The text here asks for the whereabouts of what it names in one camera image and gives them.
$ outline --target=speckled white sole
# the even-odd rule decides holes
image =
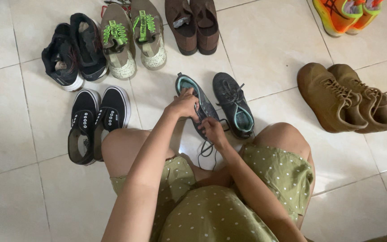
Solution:
[[[155,71],[164,67],[166,63],[166,53],[164,48],[164,37],[162,33],[159,36],[159,50],[155,56],[147,57],[141,53],[141,62],[145,66],[145,68]]]
[[[120,68],[110,66],[110,73],[117,79],[126,79],[135,73],[135,60],[132,58],[131,51],[128,50],[128,61]]]

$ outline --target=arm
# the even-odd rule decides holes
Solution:
[[[199,107],[198,98],[192,92],[193,88],[184,89],[180,97],[174,97],[144,142],[116,199],[102,242],[149,240],[165,154],[175,124],[182,116],[199,121],[193,108],[195,104]]]
[[[228,170],[247,204],[268,226],[277,239],[281,242],[306,241],[273,192],[268,189],[229,144],[222,125],[213,118],[207,118],[202,121],[202,125],[198,128],[203,127],[205,128],[203,132],[224,157]]]

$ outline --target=sneaker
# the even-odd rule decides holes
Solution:
[[[141,50],[141,62],[149,70],[158,70],[166,63],[162,18],[149,0],[131,4],[134,41]]]
[[[213,107],[212,103],[210,103],[209,99],[202,91],[201,87],[192,80],[189,76],[183,75],[182,73],[178,74],[177,80],[175,81],[175,91],[177,95],[180,96],[181,89],[183,88],[191,88],[193,87],[193,95],[199,99],[200,108],[196,112],[198,117],[200,118],[199,123],[195,123],[193,120],[193,126],[195,127],[198,134],[206,141],[211,143],[211,141],[202,133],[202,130],[198,129],[198,126],[201,124],[202,120],[207,117],[213,117],[216,120],[219,120],[218,113]]]
[[[365,0],[313,0],[323,28],[332,37],[342,36],[362,16]]]
[[[66,91],[79,89],[84,79],[77,68],[76,52],[70,38],[70,25],[58,24],[49,46],[41,52],[46,74]]]
[[[117,79],[132,76],[136,70],[132,26],[126,12],[119,4],[112,3],[105,10],[100,34],[110,73]]]
[[[98,117],[95,120],[95,160],[102,161],[101,142],[115,129],[126,128],[131,117],[131,104],[126,91],[109,86],[104,91]]]
[[[71,15],[71,38],[85,80],[98,80],[107,72],[99,39],[99,23],[82,13]]]
[[[165,16],[180,53],[195,54],[198,50],[195,19],[187,0],[165,0]]]
[[[362,4],[363,15],[358,19],[356,24],[354,24],[347,34],[357,35],[361,30],[363,30],[367,25],[373,21],[377,15],[381,12],[381,3],[383,0],[367,0]]]
[[[368,87],[359,79],[358,74],[348,65],[337,64],[328,68],[342,86],[362,95],[359,112],[367,120],[368,126],[355,132],[366,134],[387,130],[387,92]]]
[[[228,118],[232,134],[239,139],[247,139],[253,133],[253,115],[238,83],[227,73],[220,72],[213,78],[213,91],[223,112]]]
[[[94,121],[99,107],[99,94],[83,89],[74,100],[71,130],[68,135],[68,156],[76,164],[90,165],[94,160]]]
[[[308,63],[303,66],[297,82],[301,96],[326,131],[340,133],[367,127],[368,122],[359,112],[361,94],[341,86],[323,65]]]
[[[219,25],[213,0],[191,0],[198,39],[198,50],[203,55],[216,52],[219,41]]]

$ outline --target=brown suede sneaker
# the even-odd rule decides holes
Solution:
[[[348,65],[336,64],[328,68],[336,80],[344,87],[362,95],[359,112],[368,121],[364,129],[356,130],[357,133],[366,134],[387,130],[387,92],[368,87],[359,79],[358,74]]]
[[[165,0],[165,15],[180,53],[185,56],[195,54],[195,18],[187,0]]]
[[[166,63],[162,18],[149,0],[131,3],[134,41],[141,50],[141,62],[149,70],[158,70]]]
[[[340,86],[335,77],[318,63],[308,63],[297,76],[301,96],[330,133],[364,129],[368,122],[359,113],[362,96]]]
[[[213,0],[191,0],[195,19],[198,50],[203,55],[216,52],[219,40],[219,25]]]

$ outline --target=orange running shoe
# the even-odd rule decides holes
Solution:
[[[367,0],[362,4],[363,14],[359,18],[358,22],[354,24],[346,33],[350,35],[357,35],[363,28],[373,21],[377,15],[381,12],[381,4],[383,0]]]
[[[313,0],[325,31],[332,37],[342,36],[362,16],[365,0]]]

